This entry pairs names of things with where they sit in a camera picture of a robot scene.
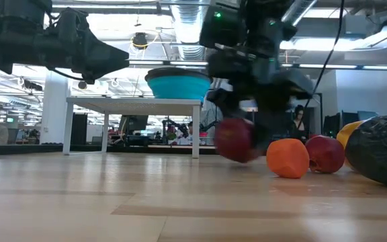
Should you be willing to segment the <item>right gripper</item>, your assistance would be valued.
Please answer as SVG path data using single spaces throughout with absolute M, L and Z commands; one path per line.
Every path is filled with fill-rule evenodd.
M 208 57 L 211 77 L 226 79 L 232 89 L 211 90 L 206 99 L 223 116 L 237 116 L 239 100 L 256 99 L 257 113 L 252 132 L 254 156 L 263 154 L 275 133 L 284 129 L 284 102 L 270 97 L 307 99 L 314 93 L 312 81 L 296 69 L 281 68 L 272 58 L 256 57 L 236 49 L 218 50 Z

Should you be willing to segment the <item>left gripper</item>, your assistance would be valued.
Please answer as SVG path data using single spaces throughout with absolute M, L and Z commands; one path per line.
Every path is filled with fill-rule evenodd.
M 54 31 L 62 47 L 71 58 L 81 54 L 80 48 L 87 37 L 89 14 L 71 7 L 63 9 L 57 16 L 49 11 L 48 27 Z M 100 40 L 94 40 L 85 56 L 85 80 L 94 83 L 96 79 L 129 66 L 129 54 Z

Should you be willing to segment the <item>large dark red fruit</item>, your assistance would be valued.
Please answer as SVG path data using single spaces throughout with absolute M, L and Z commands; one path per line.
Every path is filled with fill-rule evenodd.
M 253 144 L 254 126 L 241 118 L 224 118 L 215 129 L 214 145 L 218 154 L 238 163 L 248 163 L 261 154 Z

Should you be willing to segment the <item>small orange fruit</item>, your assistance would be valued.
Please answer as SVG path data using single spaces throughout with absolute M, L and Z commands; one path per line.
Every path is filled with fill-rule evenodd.
M 270 171 L 279 177 L 299 179 L 309 169 L 309 154 L 304 144 L 294 138 L 273 141 L 266 152 Z

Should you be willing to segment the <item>small red fruit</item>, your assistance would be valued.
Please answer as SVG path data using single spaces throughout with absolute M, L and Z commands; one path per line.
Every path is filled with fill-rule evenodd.
M 343 145 L 335 138 L 315 136 L 305 143 L 310 157 L 310 170 L 317 173 L 335 173 L 345 160 Z

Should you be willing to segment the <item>yellow bell pepper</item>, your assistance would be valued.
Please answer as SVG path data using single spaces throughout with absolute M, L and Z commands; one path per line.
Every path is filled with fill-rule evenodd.
M 365 120 L 360 120 L 357 122 L 352 122 L 349 124 L 346 124 L 337 134 L 337 140 L 342 144 L 343 150 L 345 152 L 347 142 L 349 140 L 349 137 L 352 135 L 353 131 L 358 128 Z M 352 171 L 358 173 L 358 171 L 350 164 L 349 160 L 345 156 L 344 165 L 350 168 Z

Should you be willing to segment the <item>dark green avocado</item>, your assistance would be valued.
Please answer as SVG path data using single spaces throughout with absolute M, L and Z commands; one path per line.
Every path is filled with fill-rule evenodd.
M 387 186 L 387 116 L 363 121 L 349 136 L 345 155 L 358 173 Z

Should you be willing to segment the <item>black ceiling dome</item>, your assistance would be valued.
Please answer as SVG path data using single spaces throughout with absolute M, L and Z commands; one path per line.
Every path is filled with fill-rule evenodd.
M 132 45 L 139 50 L 147 48 L 148 41 L 146 39 L 146 34 L 144 32 L 135 33 L 132 39 Z

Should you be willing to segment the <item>white perforated metal rack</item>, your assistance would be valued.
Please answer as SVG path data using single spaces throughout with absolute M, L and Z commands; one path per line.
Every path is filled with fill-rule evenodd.
M 193 122 L 192 157 L 200 156 L 200 108 L 201 101 L 195 99 L 155 99 L 139 97 L 68 97 L 67 114 L 64 128 L 62 153 L 71 154 L 71 130 L 73 124 L 74 106 L 77 105 L 104 115 L 103 138 L 101 152 L 108 147 L 108 125 L 111 114 L 121 115 L 167 115 L 190 116 Z

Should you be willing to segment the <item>person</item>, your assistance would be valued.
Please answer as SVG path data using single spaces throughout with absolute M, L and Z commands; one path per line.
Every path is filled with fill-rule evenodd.
M 296 138 L 305 143 L 308 139 L 308 133 L 305 129 L 304 122 L 304 106 L 297 105 L 294 110 L 294 117 L 290 124 L 290 135 L 292 138 Z
M 192 145 L 193 144 L 193 122 L 187 125 L 188 135 L 183 134 L 179 139 L 180 145 Z

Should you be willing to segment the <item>background dark monitor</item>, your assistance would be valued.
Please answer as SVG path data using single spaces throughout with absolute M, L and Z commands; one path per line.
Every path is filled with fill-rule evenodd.
M 127 115 L 120 119 L 119 131 L 122 134 L 132 135 L 136 131 L 146 130 L 148 116 L 145 115 Z
M 359 120 L 358 113 L 339 112 L 332 116 L 326 116 L 322 126 L 322 134 L 332 138 L 337 137 L 337 133 L 347 124 L 357 122 Z

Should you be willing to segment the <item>blue bowl grey rim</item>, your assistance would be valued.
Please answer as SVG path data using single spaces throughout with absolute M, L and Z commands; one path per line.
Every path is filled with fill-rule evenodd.
M 165 67 L 149 70 L 144 77 L 157 99 L 204 100 L 213 79 L 203 73 Z

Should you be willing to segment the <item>black tall cabinet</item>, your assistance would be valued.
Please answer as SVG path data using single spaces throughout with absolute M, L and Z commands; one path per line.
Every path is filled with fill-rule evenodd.
M 73 114 L 71 144 L 85 145 L 87 140 L 87 114 Z

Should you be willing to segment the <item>silver ventilation duct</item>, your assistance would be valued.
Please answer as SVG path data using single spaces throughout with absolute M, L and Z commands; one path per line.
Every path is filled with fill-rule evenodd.
M 200 46 L 200 32 L 210 0 L 172 0 L 170 6 L 174 19 L 175 36 L 180 58 L 184 61 L 201 61 L 204 47 Z

